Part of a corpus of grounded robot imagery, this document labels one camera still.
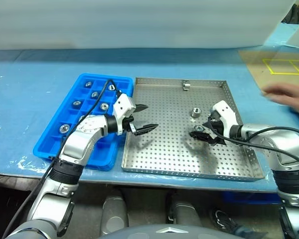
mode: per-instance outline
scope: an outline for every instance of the black cable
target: black cable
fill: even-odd
[[[46,169],[45,173],[43,174],[42,178],[40,179],[39,183],[35,186],[35,188],[31,191],[31,193],[26,197],[26,199],[24,200],[24,202],[21,204],[21,206],[19,207],[19,209],[17,210],[17,212],[14,214],[14,216],[12,217],[12,219],[10,220],[7,228],[5,229],[2,239],[5,239],[8,236],[8,233],[10,232],[11,227],[13,226],[14,221],[16,220],[16,218],[18,217],[18,215],[20,214],[20,212],[23,210],[23,208],[25,207],[25,205],[28,203],[28,201],[32,198],[32,196],[35,194],[35,192],[37,190],[39,190],[40,185],[43,184],[43,182],[45,181],[46,177],[48,176],[48,173],[50,172],[52,166],[55,163],[55,160],[58,160],[60,153],[62,151],[62,148],[65,145],[65,142],[67,141],[67,139],[69,138],[69,136],[71,135],[71,133],[73,133],[76,129],[76,127],[92,112],[92,110],[96,107],[96,105],[99,103],[102,95],[104,94],[107,84],[111,82],[112,85],[114,85],[114,88],[116,90],[116,93],[119,93],[120,91],[116,88],[116,84],[112,79],[108,79],[106,81],[106,83],[104,84],[99,97],[97,98],[97,100],[95,101],[95,103],[93,104],[93,106],[90,108],[90,110],[74,125],[74,127],[68,132],[67,136],[65,137],[65,139],[61,142],[61,146],[56,154],[56,157],[53,158],[52,162],[50,163],[49,167]]]
[[[289,130],[289,131],[294,131],[296,133],[299,133],[299,129],[296,129],[296,128],[291,128],[291,127],[270,127],[270,128],[265,128],[265,129],[262,129],[260,131],[257,131],[255,133],[253,133],[251,136],[249,136],[247,139],[243,140],[244,142],[248,142],[249,140],[251,140],[253,137],[261,134],[261,133],[264,133],[264,132],[267,132],[267,131],[271,131],[271,130],[279,130],[279,129],[283,129],[283,130]]]
[[[285,154],[285,155],[295,159],[299,163],[299,157],[297,157],[297,156],[295,156],[295,155],[293,155],[293,154],[291,154],[287,151],[277,149],[277,148],[273,148],[273,147],[264,146],[264,145],[259,145],[259,144],[254,144],[254,143],[247,143],[247,142],[243,142],[243,141],[240,141],[240,140],[235,140],[235,139],[231,139],[231,138],[227,138],[225,136],[222,136],[211,125],[211,118],[210,117],[208,117],[207,124],[208,124],[208,127],[211,129],[211,131],[215,135],[217,135],[218,137],[222,138],[223,140],[227,140],[227,141],[235,143],[235,144],[245,145],[245,146],[254,147],[254,148],[261,148],[261,149],[265,149],[265,150],[271,150],[271,151],[274,151],[274,152],[282,153],[282,154]]]

